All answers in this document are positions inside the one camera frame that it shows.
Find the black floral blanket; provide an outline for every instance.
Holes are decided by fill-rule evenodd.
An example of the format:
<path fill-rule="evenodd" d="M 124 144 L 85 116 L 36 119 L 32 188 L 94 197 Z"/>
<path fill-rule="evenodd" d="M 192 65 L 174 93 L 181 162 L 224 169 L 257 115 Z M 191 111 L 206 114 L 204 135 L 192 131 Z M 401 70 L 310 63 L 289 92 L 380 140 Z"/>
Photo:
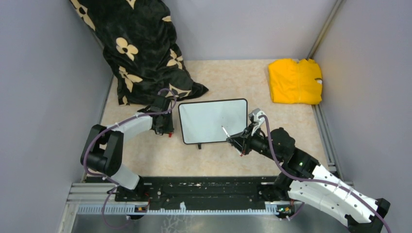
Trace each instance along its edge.
<path fill-rule="evenodd" d="M 208 91 L 190 78 L 170 10 L 162 1 L 70 1 L 104 44 L 103 56 L 118 79 L 119 104 L 151 104 L 165 87 L 179 100 Z"/>

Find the white wall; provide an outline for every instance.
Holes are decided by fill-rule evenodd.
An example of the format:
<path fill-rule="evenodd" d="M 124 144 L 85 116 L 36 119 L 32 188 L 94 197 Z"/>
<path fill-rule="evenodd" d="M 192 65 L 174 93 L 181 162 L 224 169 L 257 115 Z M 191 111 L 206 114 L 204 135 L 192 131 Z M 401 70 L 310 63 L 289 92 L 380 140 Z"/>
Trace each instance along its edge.
<path fill-rule="evenodd" d="M 164 0 L 186 60 L 306 58 L 335 0 Z"/>
<path fill-rule="evenodd" d="M 111 71 L 68 0 L 2 0 L 0 22 L 0 232 L 56 232 Z"/>
<path fill-rule="evenodd" d="M 412 1 L 346 1 L 315 55 L 344 176 L 411 232 Z"/>

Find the yellow shirt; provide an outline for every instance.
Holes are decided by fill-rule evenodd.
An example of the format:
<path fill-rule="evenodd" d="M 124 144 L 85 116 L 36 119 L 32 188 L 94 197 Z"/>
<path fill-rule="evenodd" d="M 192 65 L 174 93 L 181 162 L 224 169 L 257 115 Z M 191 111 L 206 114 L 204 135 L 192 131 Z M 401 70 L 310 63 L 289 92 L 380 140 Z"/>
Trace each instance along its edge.
<path fill-rule="evenodd" d="M 280 59 L 268 68 L 273 102 L 319 104 L 322 101 L 322 73 L 314 60 Z"/>

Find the cream flower print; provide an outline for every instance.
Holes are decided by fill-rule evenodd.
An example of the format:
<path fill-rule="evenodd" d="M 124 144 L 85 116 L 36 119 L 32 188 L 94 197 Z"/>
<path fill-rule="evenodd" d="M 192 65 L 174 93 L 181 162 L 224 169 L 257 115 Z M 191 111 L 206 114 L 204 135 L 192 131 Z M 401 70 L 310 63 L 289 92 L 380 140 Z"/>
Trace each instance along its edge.
<path fill-rule="evenodd" d="M 169 83 L 169 89 L 173 92 L 174 96 L 178 98 L 186 97 L 190 94 L 191 90 L 180 90 L 179 88 L 174 87 L 172 84 Z M 170 97 L 172 94 L 169 92 L 165 97 Z"/>
<path fill-rule="evenodd" d="M 76 12 L 80 16 L 80 18 L 82 18 L 84 22 L 95 31 L 96 27 L 94 26 L 90 17 L 87 15 L 87 8 L 81 5 L 78 0 L 70 0 L 70 1 L 73 4 L 74 8 L 76 8 Z"/>
<path fill-rule="evenodd" d="M 121 105 L 127 105 L 128 103 L 126 96 L 123 96 L 123 98 L 121 98 L 121 101 L 123 101 L 123 104 Z"/>
<path fill-rule="evenodd" d="M 165 22 L 171 22 L 172 18 L 170 16 L 166 16 L 166 17 L 163 17 L 162 20 Z"/>
<path fill-rule="evenodd" d="M 139 50 L 137 50 L 137 48 L 134 45 L 129 45 L 127 43 L 127 40 L 124 39 L 123 37 L 119 37 L 116 39 L 116 48 L 117 51 L 119 51 L 119 53 L 121 54 L 125 54 L 130 58 L 130 60 L 134 61 L 135 57 L 133 54 L 137 54 L 139 52 Z"/>
<path fill-rule="evenodd" d="M 126 71 L 126 68 L 124 67 L 119 67 L 119 74 L 121 75 L 122 78 L 124 78 L 124 82 L 126 83 L 127 89 L 129 89 L 130 92 L 132 92 L 133 89 L 133 83 L 139 83 L 143 79 L 139 76 L 133 75 L 133 74 L 128 74 Z"/>
<path fill-rule="evenodd" d="M 136 0 L 126 0 L 126 1 L 130 4 L 130 6 L 132 7 L 132 9 L 135 8 L 135 2 L 136 2 Z"/>
<path fill-rule="evenodd" d="M 176 53 L 170 49 L 170 57 L 172 57 L 169 62 L 167 63 L 167 67 L 171 67 L 177 64 L 177 66 L 179 67 L 179 69 L 183 69 L 182 63 L 181 61 L 183 61 L 183 57 L 177 57 Z"/>

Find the purple cable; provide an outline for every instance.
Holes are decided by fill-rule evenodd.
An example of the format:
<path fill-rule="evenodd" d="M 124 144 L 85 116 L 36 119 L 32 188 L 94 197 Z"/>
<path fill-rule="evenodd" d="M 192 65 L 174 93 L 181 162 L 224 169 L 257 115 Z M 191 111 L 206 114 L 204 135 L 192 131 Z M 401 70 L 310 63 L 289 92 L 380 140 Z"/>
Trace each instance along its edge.
<path fill-rule="evenodd" d="M 302 202 L 302 204 L 299 206 L 299 208 L 296 210 L 296 212 L 292 216 L 289 217 L 289 220 L 294 219 L 302 211 L 304 205 L 305 205 L 305 203 Z"/>
<path fill-rule="evenodd" d="M 131 121 L 131 120 L 133 120 L 133 119 L 139 118 L 139 117 L 152 116 L 152 115 L 161 115 L 161 114 L 170 113 L 170 112 L 173 110 L 173 108 L 176 106 L 177 99 L 176 99 L 176 96 L 174 95 L 174 93 L 173 93 L 170 89 L 168 89 L 168 88 L 163 88 L 163 89 L 161 89 L 161 90 L 157 93 L 157 95 L 160 95 L 160 93 L 162 93 L 163 91 L 169 91 L 169 92 L 172 94 L 172 97 L 173 97 L 173 105 L 172 105 L 172 107 L 171 107 L 169 110 L 166 110 L 166 111 L 164 111 L 164 112 L 159 112 L 159 113 L 144 113 L 144 114 L 141 114 L 141 115 L 138 115 L 138 116 L 132 116 L 132 117 L 130 117 L 130 118 L 127 118 L 126 120 L 121 121 L 120 123 L 117 123 L 117 124 L 115 124 L 115 125 L 107 128 L 107 129 L 103 130 L 100 134 L 98 134 L 98 135 L 90 142 L 89 146 L 87 147 L 87 149 L 86 149 L 86 151 L 85 151 L 85 157 L 83 158 L 83 168 L 84 168 L 85 172 L 86 172 L 87 174 L 91 175 L 91 176 L 103 177 L 104 179 L 107 179 L 108 181 L 110 181 L 110 182 L 112 182 L 112 183 L 114 183 L 114 184 L 116 185 L 113 189 L 111 189 L 111 190 L 109 191 L 109 195 L 107 196 L 106 200 L 104 201 L 103 208 L 102 208 L 102 217 L 103 217 L 104 223 L 105 223 L 108 227 L 110 227 L 110 228 L 112 228 L 112 229 L 115 229 L 115 230 L 123 229 L 124 227 L 126 227 L 127 225 L 130 224 L 130 222 L 128 221 L 128 222 L 127 222 L 126 224 L 124 224 L 123 226 L 113 227 L 113 226 L 109 225 L 109 224 L 107 223 L 106 219 L 104 218 L 104 210 L 105 210 L 106 204 L 107 204 L 107 202 L 109 201 L 109 197 L 114 193 L 114 190 L 117 188 L 117 186 L 119 185 L 119 183 L 117 183 L 116 181 L 114 181 L 113 179 L 111 179 L 110 177 L 108 177 L 108 176 L 106 176 L 106 175 L 104 175 L 104 174 L 94 173 L 94 172 L 89 171 L 89 169 L 87 168 L 87 157 L 89 156 L 90 150 L 91 150 L 91 148 L 93 147 L 93 145 L 97 142 L 97 140 L 98 140 L 103 134 L 107 133 L 108 131 L 110 131 L 110 130 L 112 130 L 112 129 L 115 129 L 115 128 L 117 128 L 117 127 L 119 127 L 119 126 L 121 126 L 121 125 L 123 125 L 123 124 L 125 124 L 125 123 L 127 123 L 127 122 L 129 122 L 129 121 Z"/>
<path fill-rule="evenodd" d="M 276 166 L 279 168 L 279 170 L 285 174 L 287 177 L 291 178 L 292 180 L 296 180 L 296 181 L 300 181 L 300 182 L 319 182 L 319 183 L 325 183 L 325 184 L 329 184 L 329 185 L 333 185 L 335 187 L 339 187 L 340 189 L 342 189 L 343 191 L 350 193 L 354 198 L 356 198 L 358 201 L 360 201 L 364 206 L 366 206 L 366 208 L 368 208 L 374 215 L 376 215 L 380 221 L 382 221 L 383 225 L 385 226 L 386 230 L 388 231 L 388 233 L 392 233 L 391 229 L 389 228 L 388 223 L 386 223 L 386 221 L 382 218 L 382 216 L 380 214 L 378 214 L 378 212 L 376 212 L 376 210 L 374 210 L 367 202 L 365 202 L 362 198 L 360 198 L 358 195 L 354 194 L 353 192 L 351 192 L 348 188 L 343 187 L 343 186 L 339 186 L 337 183 L 334 182 L 330 182 L 330 181 L 323 181 L 323 180 L 318 180 L 318 179 L 303 179 L 303 178 L 299 178 L 296 176 L 293 176 L 291 174 L 289 174 L 287 171 L 285 171 L 285 169 L 282 168 L 282 166 L 280 165 L 279 161 L 276 159 L 276 154 L 275 154 L 275 150 L 273 149 L 273 145 L 272 145 L 272 137 L 270 134 L 270 127 L 269 127 L 269 120 L 267 118 L 267 116 L 265 115 L 261 115 L 259 116 L 259 118 L 265 118 L 265 123 L 266 123 L 266 130 L 268 133 L 268 141 L 269 141 L 269 148 L 273 157 L 273 160 L 276 163 Z"/>
<path fill-rule="evenodd" d="M 112 189 L 109 191 L 109 195 L 107 196 L 106 200 L 104 200 L 103 208 L 102 208 L 102 218 L 103 218 L 103 221 L 104 221 L 104 223 L 106 224 L 106 226 L 110 227 L 110 228 L 113 229 L 113 230 L 121 230 L 121 229 L 127 227 L 128 225 L 130 225 L 131 221 L 129 221 L 129 219 L 127 219 L 127 220 L 126 220 L 126 223 L 123 224 L 122 226 L 114 227 L 114 226 L 110 225 L 110 224 L 107 222 L 106 218 L 104 217 L 104 210 L 106 209 L 107 202 L 109 201 L 110 196 L 115 192 L 116 188 L 117 188 L 117 186 L 115 186 L 114 188 L 112 188 Z"/>

